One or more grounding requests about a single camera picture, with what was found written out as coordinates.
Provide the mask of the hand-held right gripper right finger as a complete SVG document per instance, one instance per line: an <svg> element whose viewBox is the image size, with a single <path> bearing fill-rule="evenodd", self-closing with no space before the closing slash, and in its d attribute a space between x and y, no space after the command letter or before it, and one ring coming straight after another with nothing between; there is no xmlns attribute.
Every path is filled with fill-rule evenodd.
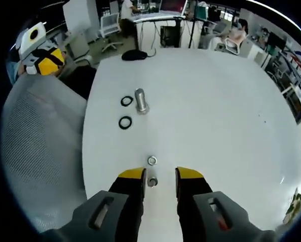
<svg viewBox="0 0 301 242"><path fill-rule="evenodd" d="M183 241L276 241L273 230L252 224L247 211L214 192L200 172L179 166L175 174Z"/></svg>

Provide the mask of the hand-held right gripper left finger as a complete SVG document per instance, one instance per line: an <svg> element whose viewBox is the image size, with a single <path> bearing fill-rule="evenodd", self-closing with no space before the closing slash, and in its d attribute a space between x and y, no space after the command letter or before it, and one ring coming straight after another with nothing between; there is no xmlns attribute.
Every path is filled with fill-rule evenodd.
<svg viewBox="0 0 301 242"><path fill-rule="evenodd" d="M137 241L143 215L146 169L118 175L108 191L78 206L69 223L43 234L44 241Z"/></svg>

